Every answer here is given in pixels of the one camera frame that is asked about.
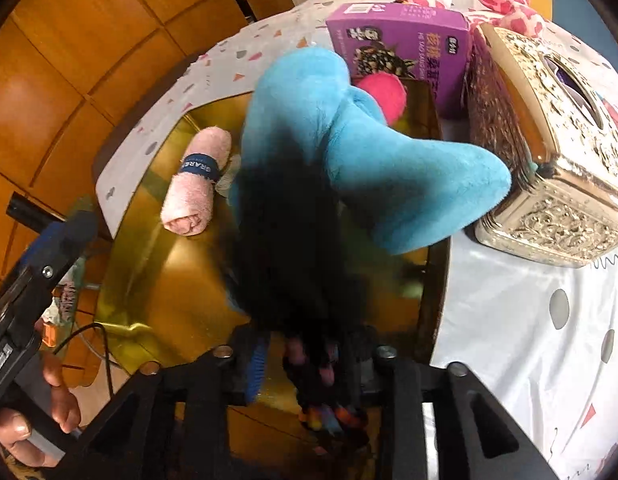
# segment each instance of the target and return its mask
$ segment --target polka dot tablecloth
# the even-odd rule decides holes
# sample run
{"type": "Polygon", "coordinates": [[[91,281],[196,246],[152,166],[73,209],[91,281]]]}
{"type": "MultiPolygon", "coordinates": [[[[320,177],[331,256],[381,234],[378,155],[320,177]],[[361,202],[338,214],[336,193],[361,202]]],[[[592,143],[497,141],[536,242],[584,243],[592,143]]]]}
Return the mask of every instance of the polka dot tablecloth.
{"type": "MultiPolygon", "coordinates": [[[[156,151],[182,115],[253,90],[284,52],[331,49],[324,20],[345,2],[308,0],[253,23],[199,57],[129,133],[96,184],[113,235],[156,151]]],[[[478,0],[452,0],[471,15],[478,0]]],[[[618,110],[618,74],[596,51],[547,23],[542,41],[577,66],[618,110]]],[[[442,121],[443,134],[466,123],[442,121]]],[[[451,269],[432,364],[466,362],[532,438],[558,476],[594,478],[618,442],[618,250],[582,269],[528,262],[452,237],[451,269]]],[[[437,475],[434,425],[426,412],[437,475]]]]}

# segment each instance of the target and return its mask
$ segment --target barcode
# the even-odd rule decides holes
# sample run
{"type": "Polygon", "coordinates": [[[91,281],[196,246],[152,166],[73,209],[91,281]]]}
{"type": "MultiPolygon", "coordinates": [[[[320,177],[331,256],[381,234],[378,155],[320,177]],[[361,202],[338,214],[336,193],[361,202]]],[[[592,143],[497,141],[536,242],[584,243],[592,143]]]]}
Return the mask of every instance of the barcode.
{"type": "Polygon", "coordinates": [[[345,14],[366,14],[373,6],[374,4],[353,4],[345,10],[345,14]]]}

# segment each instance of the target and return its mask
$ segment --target human hand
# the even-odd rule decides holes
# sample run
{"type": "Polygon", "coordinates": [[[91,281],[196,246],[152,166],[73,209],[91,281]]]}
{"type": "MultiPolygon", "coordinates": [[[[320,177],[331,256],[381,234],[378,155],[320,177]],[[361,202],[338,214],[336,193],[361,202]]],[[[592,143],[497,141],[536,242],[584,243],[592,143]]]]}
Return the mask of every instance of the human hand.
{"type": "MultiPolygon", "coordinates": [[[[42,376],[51,385],[51,416],[65,433],[71,433],[80,424],[78,401],[62,378],[60,359],[49,352],[42,352],[42,376]]],[[[31,425],[19,412],[0,409],[0,443],[17,460],[29,467],[53,467],[57,460],[46,455],[27,439],[31,425]]]]}

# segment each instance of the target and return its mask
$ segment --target blue wristband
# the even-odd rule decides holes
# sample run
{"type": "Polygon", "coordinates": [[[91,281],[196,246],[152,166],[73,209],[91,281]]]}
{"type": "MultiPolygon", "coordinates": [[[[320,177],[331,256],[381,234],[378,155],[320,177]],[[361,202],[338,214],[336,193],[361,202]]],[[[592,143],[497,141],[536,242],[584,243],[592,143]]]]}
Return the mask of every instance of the blue wristband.
{"type": "Polygon", "coordinates": [[[202,153],[187,155],[180,164],[178,173],[193,173],[208,178],[211,182],[218,182],[220,171],[215,158],[202,153]]]}

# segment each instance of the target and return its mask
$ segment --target snack box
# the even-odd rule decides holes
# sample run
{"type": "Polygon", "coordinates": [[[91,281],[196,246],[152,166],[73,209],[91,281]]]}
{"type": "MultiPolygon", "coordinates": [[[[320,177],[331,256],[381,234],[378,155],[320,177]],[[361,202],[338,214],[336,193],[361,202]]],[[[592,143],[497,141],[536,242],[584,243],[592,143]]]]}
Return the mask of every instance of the snack box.
{"type": "Polygon", "coordinates": [[[374,72],[426,80],[443,118],[461,114],[469,28],[455,10],[396,3],[355,3],[327,20],[334,50],[352,78],[374,72]]]}

